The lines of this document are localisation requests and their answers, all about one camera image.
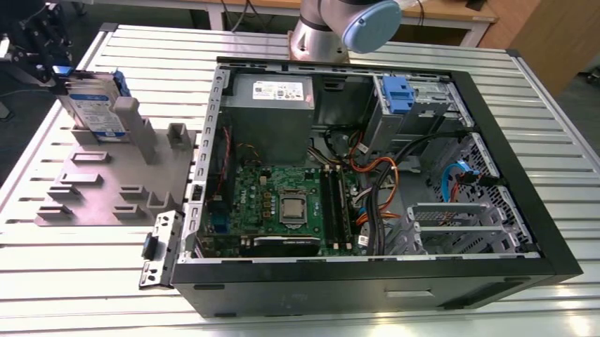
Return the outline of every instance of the aluminum workbench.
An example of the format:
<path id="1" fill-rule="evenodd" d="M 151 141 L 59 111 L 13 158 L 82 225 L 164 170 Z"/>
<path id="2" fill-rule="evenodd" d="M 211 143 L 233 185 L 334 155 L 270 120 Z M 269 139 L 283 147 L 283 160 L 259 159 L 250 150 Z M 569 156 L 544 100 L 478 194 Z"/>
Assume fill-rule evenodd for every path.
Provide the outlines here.
<path id="1" fill-rule="evenodd" d="M 98 34 L 80 69 L 119 67 L 154 127 L 184 122 L 200 130 L 215 57 L 286 58 L 286 44 L 283 35 L 122 25 Z M 350 61 L 473 75 L 584 274 L 477 310 L 203 319 L 176 291 L 138 290 L 147 227 L 33 224 L 74 144 L 74 123 L 55 103 L 0 190 L 0 331 L 61 336 L 600 334 L 600 161 L 523 60 L 497 50 L 389 43 L 374 53 L 351 54 Z"/>

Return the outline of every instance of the green motherboard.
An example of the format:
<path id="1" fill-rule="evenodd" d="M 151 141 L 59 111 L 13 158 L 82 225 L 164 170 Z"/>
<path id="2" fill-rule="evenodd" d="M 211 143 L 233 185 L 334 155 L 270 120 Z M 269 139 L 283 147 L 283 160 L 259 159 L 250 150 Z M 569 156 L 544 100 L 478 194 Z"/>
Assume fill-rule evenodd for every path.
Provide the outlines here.
<path id="1" fill-rule="evenodd" d="M 357 185 L 357 177 L 351 172 L 341 172 L 341 175 L 342 193 L 346 194 Z M 211 246 L 215 255 L 238 257 L 241 238 L 265 236 L 318 238 L 318 256 L 358 255 L 359 249 L 349 239 L 331 244 L 331 233 L 338 229 L 327 228 L 323 220 L 327 219 L 323 214 L 327 209 L 323 210 L 323 207 L 329 205 L 322 202 L 322 176 L 319 168 L 239 167 L 233 210 L 227 219 L 211 217 L 214 223 L 220 222 L 220 227 L 214 224 L 216 231 Z M 353 214 L 343 216 L 350 227 L 354 225 Z"/>

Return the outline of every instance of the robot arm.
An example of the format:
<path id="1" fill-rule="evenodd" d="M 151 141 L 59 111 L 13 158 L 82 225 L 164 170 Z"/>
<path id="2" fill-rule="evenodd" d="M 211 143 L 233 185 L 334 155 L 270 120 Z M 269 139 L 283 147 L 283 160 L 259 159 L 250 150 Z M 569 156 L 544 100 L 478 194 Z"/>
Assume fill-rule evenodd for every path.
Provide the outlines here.
<path id="1" fill-rule="evenodd" d="M 0 70 L 64 94 L 59 67 L 71 66 L 61 7 L 43 0 L 0 1 Z"/>
<path id="2" fill-rule="evenodd" d="M 345 62 L 347 50 L 373 52 L 400 25 L 401 7 L 394 0 L 303 0 L 290 38 L 293 58 Z"/>

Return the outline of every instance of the white label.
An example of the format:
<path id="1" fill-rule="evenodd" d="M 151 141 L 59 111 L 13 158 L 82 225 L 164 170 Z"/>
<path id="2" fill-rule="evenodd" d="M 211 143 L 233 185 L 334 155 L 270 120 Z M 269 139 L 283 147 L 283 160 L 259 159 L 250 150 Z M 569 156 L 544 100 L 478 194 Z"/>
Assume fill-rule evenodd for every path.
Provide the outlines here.
<path id="1" fill-rule="evenodd" d="M 358 236 L 358 245 L 359 246 L 369 246 L 369 237 L 365 235 Z"/>
<path id="2" fill-rule="evenodd" d="M 302 83 L 254 82 L 253 98 L 255 100 L 303 100 Z"/>
<path id="3" fill-rule="evenodd" d="M 482 16 L 473 16 L 473 21 L 494 22 L 494 18 L 484 18 Z"/>
<path id="4" fill-rule="evenodd" d="M 358 149 L 362 153 L 366 153 L 366 151 L 369 151 L 369 148 L 367 148 L 366 145 L 362 144 L 362 143 L 358 143 L 357 149 Z"/>
<path id="5" fill-rule="evenodd" d="M 124 127 L 118 115 L 111 112 L 111 101 L 104 95 L 69 95 L 79 118 L 99 137 L 124 136 Z"/>

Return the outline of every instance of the floor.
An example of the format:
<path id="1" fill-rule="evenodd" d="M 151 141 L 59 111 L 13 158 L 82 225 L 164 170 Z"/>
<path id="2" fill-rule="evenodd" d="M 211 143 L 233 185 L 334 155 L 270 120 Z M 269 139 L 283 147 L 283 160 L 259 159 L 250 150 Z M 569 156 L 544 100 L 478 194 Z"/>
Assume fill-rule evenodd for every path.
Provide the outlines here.
<path id="1" fill-rule="evenodd" d="M 178 9 L 156 9 L 147 7 L 94 5 L 87 6 L 87 14 L 78 17 L 69 4 L 64 9 L 68 17 L 68 30 L 74 40 L 74 64 L 79 62 L 92 42 L 103 22 L 119 22 L 127 25 L 150 25 L 162 27 L 208 29 L 206 14 L 192 13 Z M 285 33 L 294 26 L 295 19 L 261 15 L 270 32 Z M 237 15 L 231 13 L 231 22 L 237 22 Z M 249 15 L 241 25 L 241 30 L 259 31 L 259 21 Z M 44 92 L 20 92 L 5 97 L 3 94 L 35 89 L 35 86 L 17 83 L 11 77 L 0 73 L 0 102 L 11 110 L 11 118 L 0 122 L 0 184 L 11 173 L 12 166 L 19 160 L 20 153 L 33 136 L 45 113 L 55 102 L 53 97 Z M 571 120 L 580 129 L 596 152 L 600 152 L 600 85 L 585 83 L 585 77 L 576 77 L 557 101 Z"/>

